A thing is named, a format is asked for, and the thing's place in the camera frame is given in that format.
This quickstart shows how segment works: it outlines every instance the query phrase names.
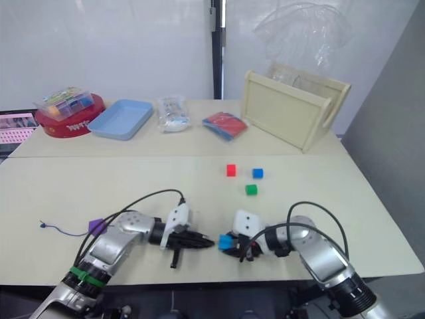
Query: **blue wire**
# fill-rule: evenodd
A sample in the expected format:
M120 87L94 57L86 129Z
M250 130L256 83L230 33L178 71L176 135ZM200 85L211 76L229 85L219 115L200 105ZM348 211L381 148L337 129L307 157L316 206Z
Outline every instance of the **blue wire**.
M88 232L86 232L84 234L79 234L79 235L71 234L71 233L67 233L66 231L63 231L62 229L60 229L59 227L56 227L54 225L47 225L44 221L40 221L40 223L41 223L41 225L40 225L41 228L52 227L52 228L56 229L59 233L62 233L62 234L67 235L67 236L82 237L82 236L86 236L88 234Z

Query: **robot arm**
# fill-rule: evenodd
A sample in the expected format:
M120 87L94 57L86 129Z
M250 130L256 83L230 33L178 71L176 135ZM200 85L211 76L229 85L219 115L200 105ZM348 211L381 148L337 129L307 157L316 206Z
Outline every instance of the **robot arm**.
M304 216L294 216L293 223L302 223L314 227L311 219ZM223 251L228 255L239 257L241 246L236 243L240 238L252 238L256 233L265 229L257 215L246 211L238 211L234 218L232 229L233 246ZM326 292L331 300L331 306L336 308L342 318L355 319L395 319L389 313L379 298L368 288L361 277L348 261L347 257L327 239L308 228L291 226L291 244L299 253L301 262L308 270L319 287ZM255 255L275 254L284 257L289 254L286 228L270 229L258 237L256 244L247 250L247 259L253 261Z
M181 203L166 223L137 211L122 213L113 227L100 235L78 266L55 287L30 319L84 317L94 311L103 287L116 274L135 244L151 243L175 251L171 268L176 268L183 248L207 248L214 242L189 231L189 207Z

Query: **green cube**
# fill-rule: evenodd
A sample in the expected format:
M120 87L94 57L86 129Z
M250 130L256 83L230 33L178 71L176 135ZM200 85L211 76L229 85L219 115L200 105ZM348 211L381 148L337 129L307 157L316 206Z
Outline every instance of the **green cube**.
M257 195L258 193L257 185L253 184L253 185L245 186L245 192L248 196Z

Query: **clear plastic bag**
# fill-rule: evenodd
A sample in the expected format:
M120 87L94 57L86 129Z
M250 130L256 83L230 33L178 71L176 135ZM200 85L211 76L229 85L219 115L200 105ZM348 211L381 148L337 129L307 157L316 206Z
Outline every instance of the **clear plastic bag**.
M338 49L352 37L351 26L330 5L296 2L277 8L254 29L270 60L329 75Z
M180 132L191 125L185 98L167 96L155 100L158 109L158 127L164 133Z

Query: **light blue tray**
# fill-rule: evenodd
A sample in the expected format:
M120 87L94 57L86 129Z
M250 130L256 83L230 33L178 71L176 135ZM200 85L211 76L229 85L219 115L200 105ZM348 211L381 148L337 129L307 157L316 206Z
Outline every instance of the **light blue tray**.
M151 103L118 100L92 120L88 129L97 136L129 140L151 117Z

